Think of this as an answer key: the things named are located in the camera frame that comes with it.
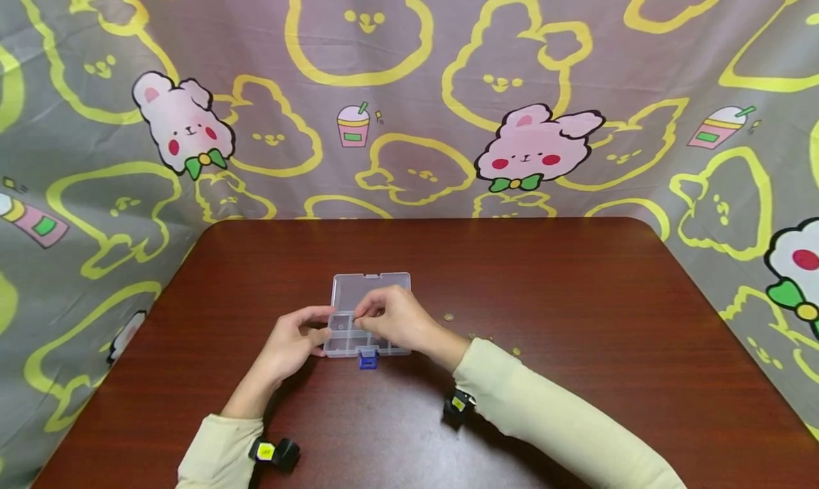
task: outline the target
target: bunny ear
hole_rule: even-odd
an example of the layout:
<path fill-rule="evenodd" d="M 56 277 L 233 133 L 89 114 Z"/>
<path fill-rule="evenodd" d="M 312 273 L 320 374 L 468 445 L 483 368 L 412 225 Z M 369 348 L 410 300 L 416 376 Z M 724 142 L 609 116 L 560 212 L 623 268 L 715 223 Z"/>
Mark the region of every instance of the bunny ear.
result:
<path fill-rule="evenodd" d="M 210 110 L 213 95 L 210 94 L 210 91 L 203 88 L 203 86 L 200 86 L 194 79 L 183 80 L 179 83 L 179 87 L 188 92 L 188 96 L 191 97 L 191 100 L 193 100 L 196 105 L 202 107 L 205 111 Z"/>
<path fill-rule="evenodd" d="M 576 114 L 567 114 L 555 119 L 560 125 L 560 135 L 568 139 L 582 139 L 588 137 L 606 121 L 599 111 L 583 111 Z"/>
<path fill-rule="evenodd" d="M 149 71 L 136 79 L 134 88 L 131 89 L 131 96 L 141 109 L 172 89 L 173 82 L 171 79 L 158 71 Z"/>
<path fill-rule="evenodd" d="M 548 122 L 551 117 L 552 112 L 545 103 L 528 105 L 508 113 L 503 118 L 503 123 L 500 126 L 500 134 L 511 133 L 512 130 L 529 126 L 529 124 Z"/>

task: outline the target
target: red cheek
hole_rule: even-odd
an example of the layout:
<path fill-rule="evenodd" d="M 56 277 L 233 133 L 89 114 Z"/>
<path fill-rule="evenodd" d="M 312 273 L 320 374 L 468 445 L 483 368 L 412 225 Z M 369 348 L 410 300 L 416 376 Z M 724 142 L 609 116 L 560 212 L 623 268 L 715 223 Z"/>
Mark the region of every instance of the red cheek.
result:
<path fill-rule="evenodd" d="M 793 252 L 792 258 L 793 263 L 796 263 L 797 267 L 801 269 L 804 270 L 819 269 L 819 257 L 813 251 L 808 251 L 807 249 L 798 249 L 797 251 Z"/>

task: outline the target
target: hand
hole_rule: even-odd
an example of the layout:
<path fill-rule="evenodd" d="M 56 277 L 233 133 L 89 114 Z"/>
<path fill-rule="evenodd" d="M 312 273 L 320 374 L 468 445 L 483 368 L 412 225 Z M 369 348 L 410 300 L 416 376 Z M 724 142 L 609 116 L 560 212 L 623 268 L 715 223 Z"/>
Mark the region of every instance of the hand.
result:
<path fill-rule="evenodd" d="M 308 306 L 280 316 L 251 370 L 239 382 L 220 413 L 225 418 L 260 419 L 273 391 L 295 374 L 307 358 L 324 356 L 320 347 L 330 329 L 306 327 L 308 322 L 327 323 L 332 306 Z"/>
<path fill-rule="evenodd" d="M 295 374 L 307 358 L 323 358 L 321 347 L 330 338 L 330 328 L 310 328 L 307 323 L 327 323 L 335 310 L 332 306 L 308 306 L 280 316 L 264 344 L 253 369 L 263 380 L 280 383 Z"/>
<path fill-rule="evenodd" d="M 438 324 L 411 291 L 401 286 L 372 290 L 353 312 L 364 331 L 410 350 L 418 350 L 453 372 L 469 347 L 469 340 Z"/>

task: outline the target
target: straw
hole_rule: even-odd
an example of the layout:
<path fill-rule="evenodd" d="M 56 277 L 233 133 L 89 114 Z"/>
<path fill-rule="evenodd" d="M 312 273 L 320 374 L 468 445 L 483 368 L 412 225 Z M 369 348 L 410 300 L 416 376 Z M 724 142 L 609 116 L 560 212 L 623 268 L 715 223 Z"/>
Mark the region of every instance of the straw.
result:
<path fill-rule="evenodd" d="M 739 111 L 736 114 L 734 114 L 734 117 L 748 116 L 751 112 L 754 111 L 756 111 L 756 107 L 754 107 L 753 105 L 750 107 L 745 107 L 742 109 L 742 111 Z"/>

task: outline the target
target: right hand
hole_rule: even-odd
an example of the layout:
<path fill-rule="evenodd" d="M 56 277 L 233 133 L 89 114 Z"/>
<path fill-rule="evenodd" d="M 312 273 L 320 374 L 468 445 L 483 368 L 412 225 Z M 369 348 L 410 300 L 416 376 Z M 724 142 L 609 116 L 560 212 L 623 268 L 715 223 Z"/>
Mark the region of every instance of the right hand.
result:
<path fill-rule="evenodd" d="M 435 333 L 441 329 L 421 307 L 411 291 L 401 286 L 372 290 L 353 312 L 355 325 L 398 347 L 427 351 Z"/>
<path fill-rule="evenodd" d="M 469 340 L 432 320 L 411 291 L 401 286 L 372 290 L 353 312 L 364 331 L 410 350 L 418 350 L 449 372 L 456 370 Z"/>

